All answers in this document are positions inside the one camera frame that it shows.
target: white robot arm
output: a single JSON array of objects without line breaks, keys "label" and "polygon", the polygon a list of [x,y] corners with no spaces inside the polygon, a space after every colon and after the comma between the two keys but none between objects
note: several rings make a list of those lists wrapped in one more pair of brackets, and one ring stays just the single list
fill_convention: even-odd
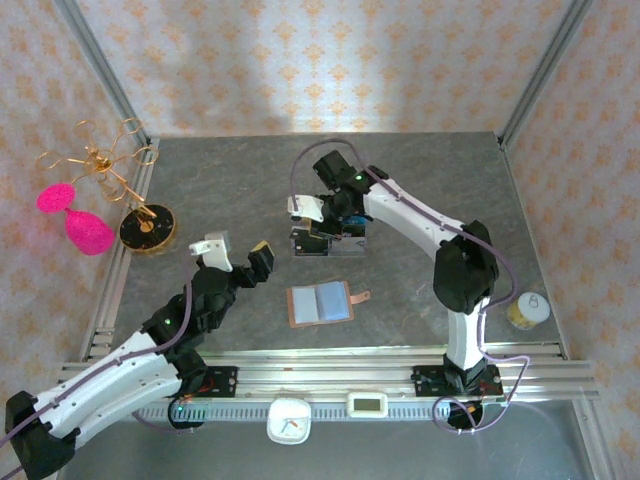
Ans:
[{"label": "white robot arm", "polygon": [[35,397],[23,391],[7,401],[2,444],[11,441],[30,480],[58,471],[77,448],[153,400],[202,387],[207,367],[195,347],[220,326],[240,288],[268,279],[274,255],[261,242],[249,253],[249,267],[231,265],[225,233],[208,234],[190,250],[200,267],[191,280],[190,304],[188,293],[174,296],[81,374]]},{"label": "white robot arm", "polygon": [[[337,151],[322,157],[313,168],[335,193],[317,197],[296,195],[295,202],[289,197],[292,219],[306,220],[306,226],[294,229],[292,237],[324,236],[339,240],[342,222],[359,215],[390,225],[422,248],[436,264],[434,290],[449,316],[449,343],[444,359],[445,366],[450,366],[447,380],[460,393],[468,391],[486,367],[478,346],[478,321],[481,309],[489,302],[498,268],[493,255],[442,225],[465,230],[490,243],[486,228],[477,221],[463,225],[442,215],[403,191],[381,170],[369,167],[384,179],[386,187],[409,202],[399,201],[366,171],[357,172],[348,165]],[[421,215],[407,203],[428,212],[440,223]]]}]

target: white plastic casing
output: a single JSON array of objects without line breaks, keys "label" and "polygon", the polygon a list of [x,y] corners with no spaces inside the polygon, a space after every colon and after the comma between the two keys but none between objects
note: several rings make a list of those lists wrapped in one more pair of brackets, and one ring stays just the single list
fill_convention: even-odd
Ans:
[{"label": "white plastic casing", "polygon": [[[38,401],[34,405],[35,410],[40,410],[64,392],[65,389],[68,389],[106,363],[117,360],[127,353],[155,346],[156,343],[149,334],[135,332],[118,349],[93,364],[90,368],[87,368],[81,374],[38,394]],[[157,378],[160,380],[153,383],[152,379],[156,378],[156,374],[159,374]],[[101,429],[106,428],[110,423],[128,415],[146,403],[175,393],[178,391],[180,383],[175,367],[167,363],[164,355],[148,353],[122,361],[120,365],[113,366],[92,378],[66,399],[61,400],[59,406],[42,414],[40,420],[42,423],[50,423],[51,430],[49,433],[58,438],[66,436],[76,427],[80,427],[82,430],[86,421],[95,422],[95,425],[86,432],[89,434],[87,437],[90,438]],[[161,388],[158,392],[154,392],[154,387]],[[103,417],[94,418],[94,414],[100,413],[103,414]]]},{"label": "white plastic casing", "polygon": [[[399,192],[401,197],[437,218],[439,223],[425,218],[394,197],[379,183],[373,185],[369,193],[364,195],[365,213],[396,229],[422,248],[435,261],[440,243],[452,240],[456,236],[455,233],[442,228],[442,224],[460,229],[462,222],[446,217],[428,207],[402,190],[394,180],[386,180],[386,183]],[[488,301],[489,299],[485,299],[478,304],[470,315],[448,311],[449,345],[447,346],[447,357],[463,370],[473,367],[482,359],[482,353],[478,349],[477,325],[481,305],[485,305]]]},{"label": "white plastic casing", "polygon": [[207,233],[204,240],[189,245],[192,256],[202,255],[202,261],[207,267],[215,267],[224,272],[233,270],[229,261],[231,244],[227,232]]},{"label": "white plastic casing", "polygon": [[324,202],[319,198],[312,197],[311,195],[296,195],[296,202],[298,208],[293,207],[293,199],[289,197],[287,199],[287,211],[289,215],[300,218],[308,218],[316,222],[323,222],[324,216],[322,215],[322,205]]},{"label": "white plastic casing", "polygon": [[178,371],[173,365],[139,378],[130,392],[102,406],[84,420],[80,425],[80,434],[76,437],[76,449],[130,413],[159,398],[172,396],[180,389],[181,384],[182,380],[178,378]]}]

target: black round base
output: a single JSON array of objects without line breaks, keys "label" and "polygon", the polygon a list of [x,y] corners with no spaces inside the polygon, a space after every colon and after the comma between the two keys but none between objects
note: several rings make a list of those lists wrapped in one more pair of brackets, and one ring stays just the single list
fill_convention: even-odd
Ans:
[{"label": "black round base", "polygon": [[173,239],[176,223],[173,213],[162,205],[145,205],[155,213],[152,218],[137,208],[120,224],[120,241],[129,250],[138,253],[154,253],[166,247]]}]

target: round clock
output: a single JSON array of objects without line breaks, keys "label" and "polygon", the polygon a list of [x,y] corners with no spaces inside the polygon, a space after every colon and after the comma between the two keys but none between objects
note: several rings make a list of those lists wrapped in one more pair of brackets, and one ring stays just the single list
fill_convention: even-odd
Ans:
[{"label": "round clock", "polygon": [[297,398],[278,398],[269,408],[267,435],[282,445],[298,445],[309,438],[311,405]]}]

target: gold wire ornament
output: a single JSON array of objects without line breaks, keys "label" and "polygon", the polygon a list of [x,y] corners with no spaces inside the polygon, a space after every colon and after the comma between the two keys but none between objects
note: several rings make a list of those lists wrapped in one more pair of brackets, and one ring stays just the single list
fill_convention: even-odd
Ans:
[{"label": "gold wire ornament", "polygon": [[116,156],[116,147],[120,139],[125,135],[135,135],[141,129],[142,122],[139,119],[127,118],[118,125],[117,136],[111,147],[103,148],[98,147],[93,139],[93,132],[96,130],[95,122],[83,120],[74,127],[74,132],[87,142],[84,147],[87,152],[86,158],[83,160],[67,158],[59,152],[51,150],[38,157],[36,167],[40,170],[51,170],[59,166],[61,162],[81,164],[84,166],[84,171],[71,180],[72,185],[83,178],[93,177],[100,186],[102,197],[108,202],[124,202],[132,211],[140,210],[151,218],[155,218],[155,213],[145,207],[145,199],[133,191],[129,182],[114,168],[126,160],[133,160],[142,167],[153,165],[156,162],[159,152],[156,147],[151,145],[141,147],[131,155]]},{"label": "gold wire ornament", "polygon": [[131,155],[118,157],[116,147],[125,135],[135,135],[142,129],[137,118],[127,118],[118,125],[117,136],[109,148],[99,147],[93,139],[96,124],[83,120],[74,127],[74,132],[86,142],[84,159],[68,158],[55,150],[44,152],[36,160],[40,170],[51,170],[63,162],[80,164],[84,168],[72,180],[74,185],[83,178],[93,178],[100,187],[102,197],[108,202],[122,202],[130,210],[120,224],[120,240],[129,249],[137,252],[156,252],[165,247],[175,235],[173,213],[161,205],[145,205],[145,198],[135,192],[129,182],[114,167],[120,162],[133,160],[141,167],[153,165],[158,159],[158,149],[148,145]]}]

